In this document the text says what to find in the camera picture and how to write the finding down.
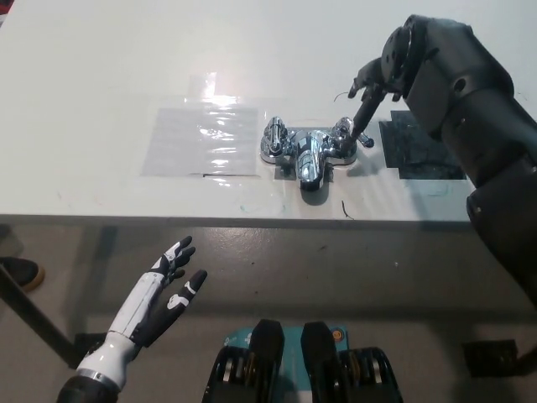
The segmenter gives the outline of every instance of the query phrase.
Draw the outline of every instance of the wire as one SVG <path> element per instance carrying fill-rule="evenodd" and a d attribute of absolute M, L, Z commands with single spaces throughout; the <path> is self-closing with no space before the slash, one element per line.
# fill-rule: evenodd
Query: wire
<path fill-rule="evenodd" d="M 345 91 L 345 92 L 342 92 L 341 94 L 337 94 L 336 97 L 334 98 L 334 102 L 336 101 L 336 99 L 337 99 L 339 96 L 341 96 L 341 95 L 343 95 L 343 94 L 348 94 L 348 93 L 349 93 L 349 91 Z"/>

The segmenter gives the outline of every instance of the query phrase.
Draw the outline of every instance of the white robotic hand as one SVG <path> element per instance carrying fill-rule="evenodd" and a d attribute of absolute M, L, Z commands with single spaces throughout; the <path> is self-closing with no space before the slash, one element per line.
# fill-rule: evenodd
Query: white robotic hand
<path fill-rule="evenodd" d="M 153 267 L 149 271 L 150 273 L 160 273 L 164 276 L 164 288 L 171 284 L 175 279 L 179 279 L 185 275 L 183 269 L 178 270 L 179 267 L 183 267 L 190 262 L 190 257 L 196 251 L 193 246 L 187 248 L 192 242 L 192 237 L 186 237 L 182 241 L 174 244 L 164 254 L 154 262 Z"/>
<path fill-rule="evenodd" d="M 101 347 L 89 352 L 76 371 L 119 393 L 126 381 L 127 364 L 141 347 L 149 347 L 185 311 L 207 277 L 196 272 L 167 303 L 155 307 L 162 290 L 182 277 L 182 266 L 190 261 L 196 248 L 187 248 L 192 237 L 174 244 L 144 273 L 131 290 Z"/>

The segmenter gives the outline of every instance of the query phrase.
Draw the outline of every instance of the black mat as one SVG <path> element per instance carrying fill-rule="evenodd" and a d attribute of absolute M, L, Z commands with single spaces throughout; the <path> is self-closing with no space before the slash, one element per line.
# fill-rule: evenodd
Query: black mat
<path fill-rule="evenodd" d="M 445 145 L 431 139 L 409 111 L 392 111 L 391 122 L 380 123 L 388 168 L 399 168 L 399 179 L 466 179 Z"/>

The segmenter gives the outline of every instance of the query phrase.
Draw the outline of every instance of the faucet spout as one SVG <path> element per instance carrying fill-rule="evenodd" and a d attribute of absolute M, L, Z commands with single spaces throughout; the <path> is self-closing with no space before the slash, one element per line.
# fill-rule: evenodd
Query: faucet spout
<path fill-rule="evenodd" d="M 326 168 L 326 133 L 320 130 L 300 130 L 296 134 L 296 176 L 300 189 L 316 191 L 321 187 Z"/>

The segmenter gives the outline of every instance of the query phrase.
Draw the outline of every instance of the black robotic arm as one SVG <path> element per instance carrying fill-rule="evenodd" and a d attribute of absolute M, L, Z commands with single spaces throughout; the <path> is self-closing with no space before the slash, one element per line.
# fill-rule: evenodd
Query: black robotic arm
<path fill-rule="evenodd" d="M 365 88 L 352 138 L 389 93 L 443 141 L 476 190 L 467 198 L 473 227 L 537 306 L 537 123 L 514 99 L 508 72 L 468 25 L 410 16 L 380 58 L 354 79 Z"/>

